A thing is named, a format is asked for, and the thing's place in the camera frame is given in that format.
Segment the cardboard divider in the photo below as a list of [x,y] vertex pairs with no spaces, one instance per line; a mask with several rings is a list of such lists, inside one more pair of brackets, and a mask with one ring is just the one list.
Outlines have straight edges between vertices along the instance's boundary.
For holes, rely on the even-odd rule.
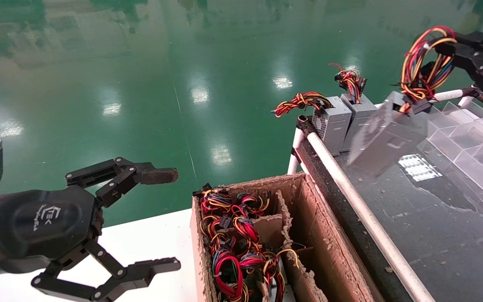
[[306,264],[314,271],[316,285],[329,300],[373,301],[372,294],[342,236],[338,223],[320,199],[316,188],[303,182],[296,202],[289,206],[294,242],[313,248]]
[[[370,290],[345,243],[340,226],[330,217],[327,204],[316,194],[305,174],[265,178],[228,186],[230,194],[263,196],[270,190],[270,210],[253,219],[262,243],[299,253],[299,268],[293,253],[281,255],[286,279],[297,302],[372,302]],[[211,256],[203,245],[199,224],[203,214],[193,198],[191,221],[197,296],[199,302],[219,302],[211,275]],[[296,243],[305,245],[302,248]],[[270,299],[265,293],[263,302]]]

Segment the black connector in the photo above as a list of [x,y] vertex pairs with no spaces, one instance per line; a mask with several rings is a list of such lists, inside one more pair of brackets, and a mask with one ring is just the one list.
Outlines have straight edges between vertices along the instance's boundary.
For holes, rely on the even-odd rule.
[[211,189],[212,189],[212,187],[211,187],[210,183],[206,183],[205,185],[203,185],[203,191],[209,191]]
[[232,218],[228,217],[228,215],[224,214],[221,217],[221,221],[219,222],[219,226],[223,229],[228,229],[232,224]]
[[236,250],[247,250],[247,239],[243,238],[236,242]]
[[425,98],[411,104],[411,112],[414,115],[420,112],[429,113],[430,109],[431,109],[431,103],[429,103],[428,100]]
[[203,192],[205,191],[209,191],[211,190],[212,187],[210,185],[210,183],[206,183],[205,185],[203,185],[203,189],[202,190],[197,190],[197,191],[193,191],[193,196],[195,197],[202,197],[203,196]]
[[423,76],[423,77],[429,77],[430,76],[430,73],[431,71],[433,70],[435,66],[435,62],[434,61],[431,61],[431,62],[428,62],[426,63],[424,66],[422,66],[420,68],[420,74]]
[[366,81],[368,81],[368,79],[365,77],[359,79],[359,96],[363,95],[364,88],[366,87]]
[[203,238],[203,243],[205,244],[206,247],[211,247],[211,241],[208,237]]
[[432,106],[432,104],[430,102],[428,102],[428,100],[425,99],[425,98],[423,98],[423,99],[415,102],[410,97],[404,95],[403,100],[406,103],[409,103],[409,105],[411,106],[411,111],[410,112],[412,114],[414,114],[414,115],[417,114],[417,113],[420,113],[420,112],[429,113],[430,112],[430,109],[431,109],[431,106]]
[[339,82],[339,87],[346,91],[348,90],[348,85],[345,82]]

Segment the power supply unit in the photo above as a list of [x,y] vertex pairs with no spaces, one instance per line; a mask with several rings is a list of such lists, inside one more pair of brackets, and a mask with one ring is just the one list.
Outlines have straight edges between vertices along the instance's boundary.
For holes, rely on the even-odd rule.
[[351,142],[348,164],[379,176],[402,156],[411,153],[427,135],[427,113],[396,111],[404,95],[393,91]]
[[339,155],[340,146],[351,120],[351,110],[339,97],[327,99],[333,108],[325,109],[323,112],[315,109],[312,115],[312,126],[331,155]]
[[353,97],[351,94],[342,94],[340,99],[343,100],[344,104],[346,104],[351,110],[351,122],[349,123],[348,130],[345,134],[345,138],[340,149],[340,151],[343,152],[349,151],[353,136],[364,124],[368,122],[370,115],[372,115],[377,108],[364,94],[361,95],[359,104],[353,103]]

